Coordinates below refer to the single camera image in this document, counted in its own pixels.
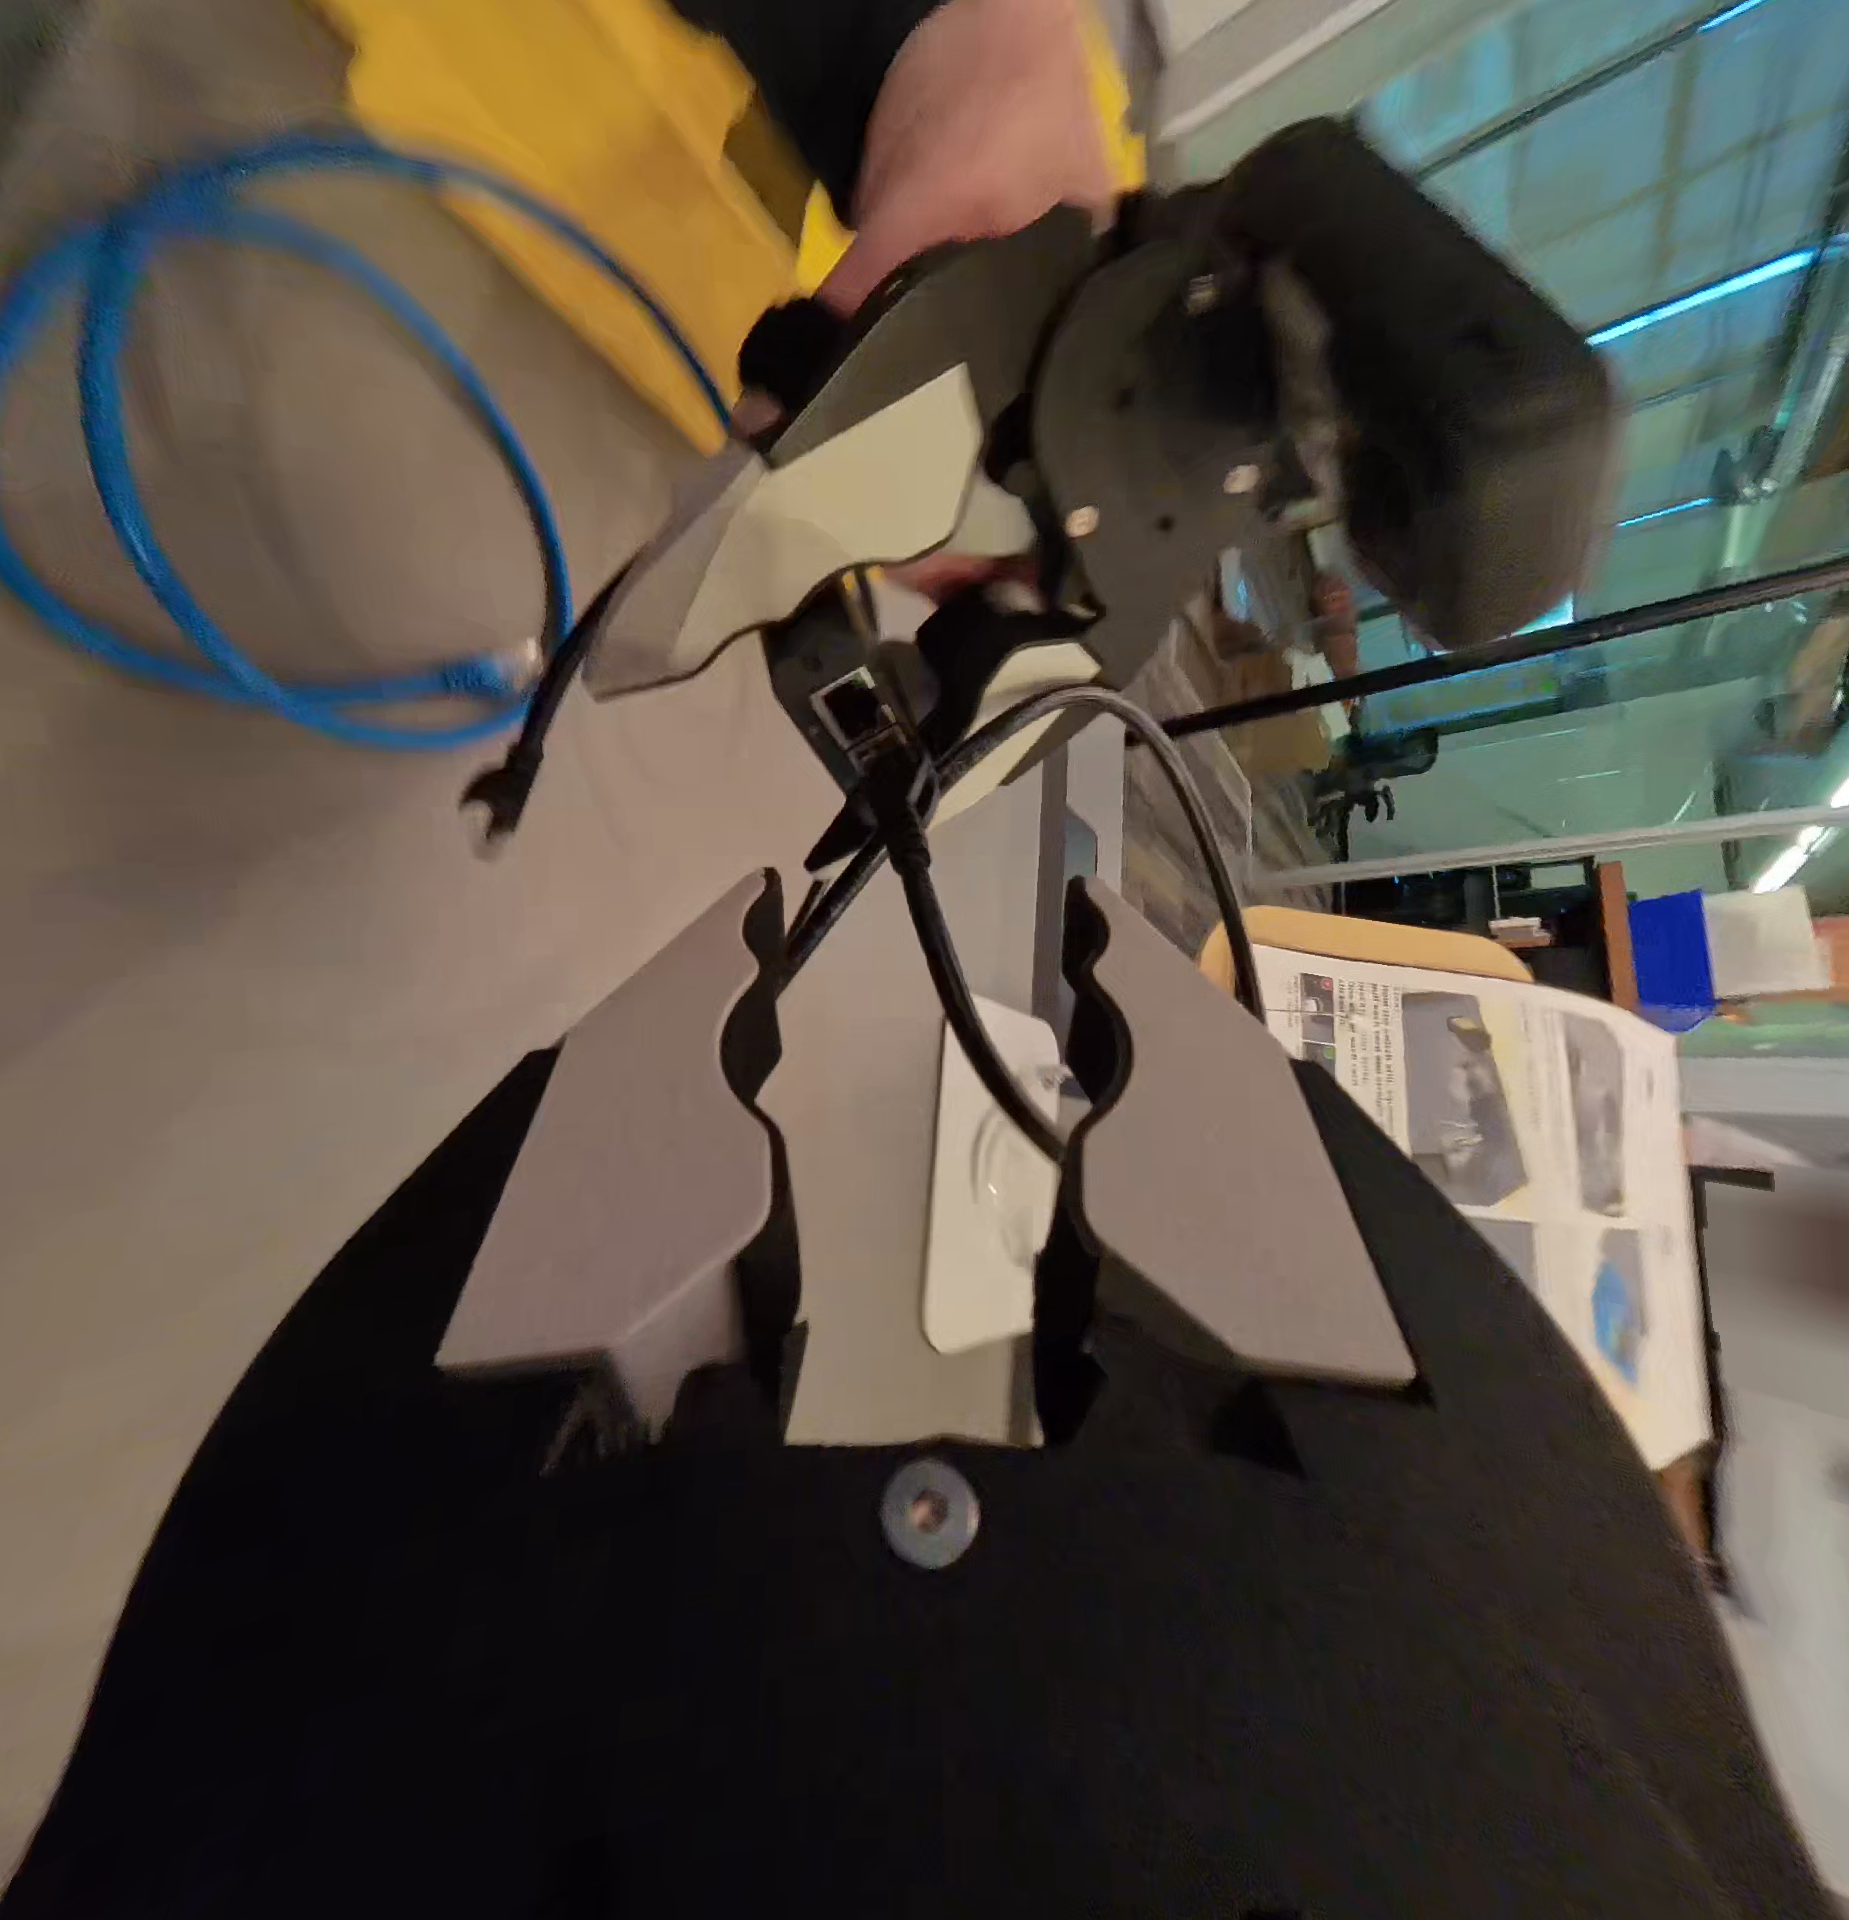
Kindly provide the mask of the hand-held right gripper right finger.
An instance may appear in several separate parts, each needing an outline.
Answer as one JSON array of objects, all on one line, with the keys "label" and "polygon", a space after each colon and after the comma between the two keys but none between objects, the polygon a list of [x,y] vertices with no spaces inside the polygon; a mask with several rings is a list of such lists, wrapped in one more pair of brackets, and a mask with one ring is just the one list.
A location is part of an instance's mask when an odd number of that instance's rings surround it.
[{"label": "hand-held right gripper right finger", "polygon": [[1065,889],[1085,1091],[1030,1281],[1030,1403],[1085,1427],[1116,1318],[1235,1381],[1401,1393],[1418,1364],[1294,1058],[1108,885]]}]

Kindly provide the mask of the person's left forearm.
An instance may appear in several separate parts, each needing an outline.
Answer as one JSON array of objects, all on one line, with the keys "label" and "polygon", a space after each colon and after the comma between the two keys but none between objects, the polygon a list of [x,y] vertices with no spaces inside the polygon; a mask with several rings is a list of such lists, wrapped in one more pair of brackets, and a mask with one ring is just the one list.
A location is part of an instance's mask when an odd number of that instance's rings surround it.
[{"label": "person's left forearm", "polygon": [[936,0],[671,0],[671,14],[726,42],[770,122],[809,164],[833,207],[858,207],[871,124],[886,79]]}]

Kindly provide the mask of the black network switch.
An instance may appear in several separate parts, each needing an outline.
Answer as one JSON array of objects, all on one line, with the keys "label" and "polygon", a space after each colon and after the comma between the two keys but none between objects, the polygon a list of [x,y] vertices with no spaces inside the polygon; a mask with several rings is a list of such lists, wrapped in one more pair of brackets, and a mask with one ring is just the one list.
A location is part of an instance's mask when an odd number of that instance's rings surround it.
[{"label": "black network switch", "polygon": [[854,749],[883,727],[918,727],[941,679],[913,635],[886,625],[871,586],[819,586],[786,623],[761,629],[770,692],[829,780],[858,786]]}]

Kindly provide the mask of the black slanted pole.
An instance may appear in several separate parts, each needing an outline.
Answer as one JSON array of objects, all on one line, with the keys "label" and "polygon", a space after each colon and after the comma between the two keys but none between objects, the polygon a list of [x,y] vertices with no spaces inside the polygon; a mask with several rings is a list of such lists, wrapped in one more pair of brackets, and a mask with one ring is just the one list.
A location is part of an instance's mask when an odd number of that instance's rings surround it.
[{"label": "black slanted pole", "polygon": [[1443,684],[1443,679],[1466,679],[1466,676],[1495,671],[1495,666],[1521,666],[1536,659],[1581,654],[1581,650],[1598,650],[1612,640],[1673,629],[1673,625],[1706,623],[1720,612],[1745,612],[1745,611],[1762,611],[1762,605],[1809,598],[1809,592],[1837,592],[1837,586],[1849,586],[1849,559],[1766,572],[1759,578],[1678,592],[1678,598],[1665,598],[1653,605],[1592,612],[1592,616],[1541,625],[1526,635],[1501,635],[1501,640],[1488,640],[1476,650],[1438,654],[1438,659],[1418,659],[1405,666],[1377,666],[1377,671],[1332,679],[1332,684],[1301,684],[1294,692],[1270,692],[1259,700],[1227,700],[1227,707],[1211,707],[1198,714],[1174,714],[1164,724],[1164,732],[1171,739],[1190,739],[1190,737],[1254,727],[1254,724],[1270,724],[1270,718],[1306,714],[1306,711],[1321,711],[1321,707],[1359,707],[1359,700],[1372,700],[1383,692],[1410,692],[1421,684]]}]

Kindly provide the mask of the white box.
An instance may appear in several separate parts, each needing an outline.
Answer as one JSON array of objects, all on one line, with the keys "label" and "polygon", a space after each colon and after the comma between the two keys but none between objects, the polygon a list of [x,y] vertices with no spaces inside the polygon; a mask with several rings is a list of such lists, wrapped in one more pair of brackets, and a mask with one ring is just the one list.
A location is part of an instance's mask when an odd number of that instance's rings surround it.
[{"label": "white box", "polygon": [[1799,996],[1831,987],[1831,952],[1804,889],[1700,897],[1716,1003]]}]

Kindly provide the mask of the yellow divided plastic bin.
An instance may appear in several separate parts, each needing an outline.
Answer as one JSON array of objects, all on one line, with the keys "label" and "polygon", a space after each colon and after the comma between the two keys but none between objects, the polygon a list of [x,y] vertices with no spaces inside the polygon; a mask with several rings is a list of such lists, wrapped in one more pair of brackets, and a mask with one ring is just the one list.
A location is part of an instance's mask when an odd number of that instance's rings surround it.
[{"label": "yellow divided plastic bin", "polygon": [[476,185],[448,207],[684,443],[723,443],[750,325],[854,233],[713,34],[653,0],[324,0],[346,104],[388,146],[476,162],[572,211],[663,309]]}]

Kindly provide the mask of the blue storage bin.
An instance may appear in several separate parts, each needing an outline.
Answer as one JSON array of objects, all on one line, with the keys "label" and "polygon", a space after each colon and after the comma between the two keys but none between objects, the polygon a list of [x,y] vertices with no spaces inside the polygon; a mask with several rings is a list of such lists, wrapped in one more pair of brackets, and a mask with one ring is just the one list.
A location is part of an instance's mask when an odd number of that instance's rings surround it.
[{"label": "blue storage bin", "polygon": [[1628,905],[1637,1009],[1673,1035],[1716,1020],[1720,984],[1706,931],[1706,894],[1637,897]]}]

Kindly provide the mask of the person's left hand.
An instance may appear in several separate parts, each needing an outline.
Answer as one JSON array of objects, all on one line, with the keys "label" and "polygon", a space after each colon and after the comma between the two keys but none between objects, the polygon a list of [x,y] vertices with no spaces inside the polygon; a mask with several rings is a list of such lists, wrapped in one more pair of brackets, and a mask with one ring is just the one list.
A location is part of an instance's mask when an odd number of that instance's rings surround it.
[{"label": "person's left hand", "polygon": [[906,261],[1048,207],[1106,227],[1117,181],[1086,79],[1086,6],[951,0],[913,26],[871,115],[854,245],[819,301],[847,316]]}]

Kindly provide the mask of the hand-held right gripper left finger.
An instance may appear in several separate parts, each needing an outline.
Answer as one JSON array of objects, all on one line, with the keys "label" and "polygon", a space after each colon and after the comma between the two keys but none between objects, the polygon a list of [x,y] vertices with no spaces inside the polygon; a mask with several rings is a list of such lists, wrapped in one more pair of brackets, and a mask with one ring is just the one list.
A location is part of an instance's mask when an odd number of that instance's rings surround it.
[{"label": "hand-held right gripper left finger", "polygon": [[440,1338],[442,1374],[607,1373],[639,1427],[736,1365],[770,1427],[802,1365],[785,880],[751,871],[561,1041]]}]

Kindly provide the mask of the white board stand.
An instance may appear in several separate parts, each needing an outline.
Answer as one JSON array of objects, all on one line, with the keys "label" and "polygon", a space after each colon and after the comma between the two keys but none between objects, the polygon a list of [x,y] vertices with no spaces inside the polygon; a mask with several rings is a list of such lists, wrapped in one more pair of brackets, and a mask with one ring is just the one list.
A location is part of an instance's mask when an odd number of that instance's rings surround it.
[{"label": "white board stand", "polygon": [[958,1035],[941,1041],[918,1325],[936,1354],[1030,1334],[1030,1272],[1059,1168],[993,1101]]}]

